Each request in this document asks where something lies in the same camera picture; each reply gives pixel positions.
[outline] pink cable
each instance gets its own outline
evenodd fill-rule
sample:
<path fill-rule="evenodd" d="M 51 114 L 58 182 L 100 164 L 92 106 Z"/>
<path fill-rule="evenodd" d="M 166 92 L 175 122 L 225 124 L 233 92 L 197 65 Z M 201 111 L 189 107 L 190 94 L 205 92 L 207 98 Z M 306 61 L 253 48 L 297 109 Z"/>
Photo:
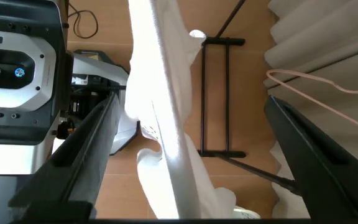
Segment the pink cable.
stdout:
<path fill-rule="evenodd" d="M 296 72 L 296 71 L 291 71 L 291 70 L 284 70 L 284 69 L 271 69 L 271 70 L 269 70 L 269 71 L 266 72 L 266 75 L 267 75 L 270 79 L 272 79 L 273 81 L 275 81 L 275 82 L 281 84 L 282 86 L 284 86 L 284 87 L 286 87 L 286 88 L 288 88 L 288 89 L 294 91 L 295 93 L 297 93 L 297 94 L 299 94 L 299 95 L 305 97 L 306 99 L 309 99 L 309 100 L 311 100 L 311 101 L 317 103 L 318 105 L 320 105 L 320 106 L 322 106 L 322 107 L 324 107 L 324 108 L 326 108 L 326 109 L 328 109 L 328 110 L 330 110 L 330 111 L 336 113 L 337 115 L 339 115 L 339 116 L 341 116 L 341 117 L 347 119 L 348 121 L 350 121 L 350 122 L 352 122 L 352 123 L 358 125 L 358 121 L 356 121 L 355 119 L 350 118 L 350 117 L 348 117 L 348 116 L 342 114 L 341 112 L 335 110 L 334 108 L 332 108 L 332 107 L 330 107 L 330 106 L 328 106 L 328 105 L 325 105 L 324 103 L 322 103 L 322 102 L 320 102 L 320 101 L 314 99 L 313 97 L 311 97 L 311 96 L 309 96 L 309 95 L 307 95 L 307 94 L 305 94 L 305 93 L 302 93 L 301 91 L 299 91 L 299 90 L 293 88 L 292 86 L 290 86 L 290 85 L 288 85 L 288 84 L 286 84 L 286 83 L 284 83 L 284 82 L 281 82 L 280 80 L 274 78 L 274 77 L 271 75 L 271 73 L 286 73 L 286 74 L 290 74 L 290 75 L 296 75 L 296 76 L 299 76 L 299 77 L 304 77 L 304 78 L 309 78 L 309 79 L 312 79 L 312 80 L 317 80 L 317 81 L 325 82 L 325 83 L 328 83 L 328 84 L 333 85 L 335 88 L 337 88 L 338 90 L 341 90 L 341 91 L 343 91 L 343 92 L 345 92 L 345 93 L 358 94 L 358 91 L 355 91 L 355 90 L 347 90 L 347 89 L 345 89 L 345 88 L 340 87 L 338 84 L 334 83 L 334 82 L 331 81 L 331 80 L 327 80 L 327 79 L 325 79 L 325 78 L 316 77 L 316 76 L 314 76 L 314 75 L 309 75 L 309 74 L 305 74 L 305 73 L 301 73 L 301 72 Z"/>

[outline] wire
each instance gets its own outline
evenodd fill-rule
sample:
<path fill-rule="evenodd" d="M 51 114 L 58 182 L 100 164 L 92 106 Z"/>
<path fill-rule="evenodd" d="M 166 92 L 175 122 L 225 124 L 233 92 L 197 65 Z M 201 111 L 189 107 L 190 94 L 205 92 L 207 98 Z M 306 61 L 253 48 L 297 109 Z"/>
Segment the wire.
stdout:
<path fill-rule="evenodd" d="M 350 122 L 352 122 L 352 123 L 358 125 L 358 121 L 356 121 L 355 119 L 350 118 L 350 117 L 348 117 L 348 116 L 342 114 L 341 112 L 335 110 L 334 108 L 332 108 L 332 107 L 330 107 L 330 106 L 328 106 L 328 105 L 325 105 L 324 103 L 322 103 L 322 102 L 320 102 L 320 101 L 314 99 L 313 97 L 311 97 L 311 96 L 309 96 L 309 95 L 307 95 L 307 94 L 305 94 L 305 93 L 302 93 L 301 91 L 297 90 L 296 88 L 293 88 L 292 86 L 290 86 L 290 85 L 288 85 L 288 84 L 286 84 L 286 83 L 284 83 L 284 82 L 281 82 L 280 80 L 274 78 L 274 77 L 271 75 L 271 73 L 286 73 L 286 74 L 290 74 L 290 75 L 296 75 L 296 76 L 299 76 L 299 77 L 309 78 L 309 79 L 312 79 L 312 80 L 317 80 L 317 81 L 320 81 L 320 82 L 325 82 L 325 83 L 331 84 L 332 86 L 334 86 L 334 87 L 337 88 L 338 90 L 341 90 L 341 91 L 343 91 L 343 92 L 345 92 L 345 93 L 358 94 L 358 91 L 347 90 L 347 89 L 345 89 L 345 88 L 343 88 L 343 87 L 340 87 L 338 84 L 334 83 L 334 82 L 331 81 L 331 80 L 327 80 L 327 79 L 325 79 L 325 78 L 316 77 L 316 76 L 314 76 L 314 75 L 309 75 L 309 74 L 305 74 L 305 73 L 301 73 L 301 72 L 296 72 L 296 71 L 291 71 L 291 70 L 284 70 L 284 69 L 272 69 L 272 70 L 268 70 L 268 71 L 266 72 L 266 75 L 267 75 L 270 79 L 272 79 L 273 81 L 275 81 L 275 82 L 281 84 L 282 86 L 284 86 L 284 87 L 286 87 L 286 88 L 288 88 L 288 89 L 294 91 L 295 93 L 297 93 L 297 94 L 299 94 L 299 95 L 305 97 L 306 99 L 311 100 L 311 101 L 317 103 L 318 105 L 320 105 L 320 106 L 322 106 L 322 107 L 324 107 L 324 108 L 326 108 L 326 109 L 328 109 L 328 110 L 330 110 L 330 111 L 336 113 L 337 115 L 339 115 L 339 116 L 341 116 L 341 117 L 347 119 L 348 121 L 350 121 Z"/>
<path fill-rule="evenodd" d="M 74 16 L 74 15 L 77 15 L 77 18 L 75 19 L 74 26 L 73 26 L 73 32 L 74 32 L 74 34 L 75 34 L 77 37 L 81 38 L 81 39 L 89 39 L 89 38 L 95 36 L 95 35 L 98 33 L 98 31 L 99 31 L 99 22 L 98 22 L 98 19 L 96 18 L 96 15 L 95 15 L 92 11 L 90 11 L 90 10 L 77 10 L 76 8 L 74 8 L 74 6 L 73 6 L 71 3 L 68 3 L 68 5 L 69 5 L 71 8 L 73 8 L 73 10 L 74 10 L 73 13 L 71 13 L 70 15 L 68 15 L 68 18 L 70 18 L 71 16 Z M 82 36 L 81 34 L 79 34 L 79 32 L 80 32 L 81 13 L 82 13 L 82 12 L 88 12 L 88 13 L 90 13 L 90 14 L 93 16 L 94 21 L 95 21 L 95 23 L 96 23 L 96 29 L 95 29 L 94 33 L 91 34 L 91 35 L 89 35 L 89 36 L 87 36 L 87 37 L 84 37 L 84 36 Z"/>

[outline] blue led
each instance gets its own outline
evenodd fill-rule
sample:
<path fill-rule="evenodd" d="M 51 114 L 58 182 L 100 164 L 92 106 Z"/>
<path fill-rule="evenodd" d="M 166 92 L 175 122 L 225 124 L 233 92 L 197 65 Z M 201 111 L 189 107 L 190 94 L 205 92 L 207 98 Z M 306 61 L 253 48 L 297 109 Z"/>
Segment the blue led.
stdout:
<path fill-rule="evenodd" d="M 15 70 L 15 76 L 16 77 L 23 77 L 23 75 L 24 75 L 24 70 L 22 69 L 22 68 L 17 68 L 16 70 Z"/>

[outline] black metal stand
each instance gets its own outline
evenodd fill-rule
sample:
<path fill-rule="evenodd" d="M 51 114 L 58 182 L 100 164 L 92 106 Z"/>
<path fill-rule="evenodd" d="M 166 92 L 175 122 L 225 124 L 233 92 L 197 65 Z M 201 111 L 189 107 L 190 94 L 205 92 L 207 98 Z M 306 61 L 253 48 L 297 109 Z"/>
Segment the black metal stand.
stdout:
<path fill-rule="evenodd" d="M 223 24 L 221 30 L 215 37 L 207 37 L 203 44 L 203 51 L 202 51 L 202 63 L 201 63 L 201 146 L 200 150 L 198 151 L 201 157 L 215 157 L 216 154 L 224 155 L 226 157 L 235 157 L 235 158 L 244 158 L 246 154 L 242 151 L 230 151 L 230 138 L 229 138 L 229 81 L 230 81 L 230 46 L 242 46 L 246 42 L 245 39 L 239 38 L 228 38 L 228 37 L 221 37 L 226 27 L 230 24 L 234 16 L 237 14 L 241 6 L 246 0 L 240 0 L 234 10 L 231 12 L 230 16 Z M 205 124 L 205 58 L 206 58 L 206 47 L 208 44 L 216 44 L 216 45 L 224 45 L 226 48 L 226 147 L 224 151 L 211 151 L 206 150 L 204 148 L 204 124 Z"/>

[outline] curtain fold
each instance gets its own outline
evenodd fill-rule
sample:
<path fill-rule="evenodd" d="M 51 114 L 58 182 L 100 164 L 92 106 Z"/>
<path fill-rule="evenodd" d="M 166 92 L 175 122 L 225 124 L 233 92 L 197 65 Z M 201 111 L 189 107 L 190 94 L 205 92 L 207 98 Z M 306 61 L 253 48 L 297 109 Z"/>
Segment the curtain fold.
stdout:
<path fill-rule="evenodd" d="M 272 0 L 269 8 L 280 17 L 271 29 L 276 46 L 265 53 L 272 68 L 307 73 L 358 54 L 358 0 Z"/>

